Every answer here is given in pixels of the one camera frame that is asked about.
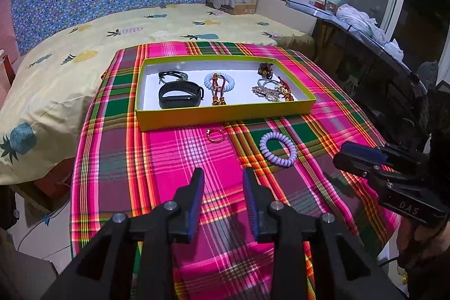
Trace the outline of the right hand holding gripper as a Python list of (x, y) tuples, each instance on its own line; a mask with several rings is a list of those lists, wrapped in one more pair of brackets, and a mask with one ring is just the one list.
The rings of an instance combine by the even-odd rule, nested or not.
[(397, 249), (397, 265), (404, 270), (412, 269), (426, 258), (444, 254), (449, 249), (449, 221), (428, 228), (402, 218), (397, 233)]

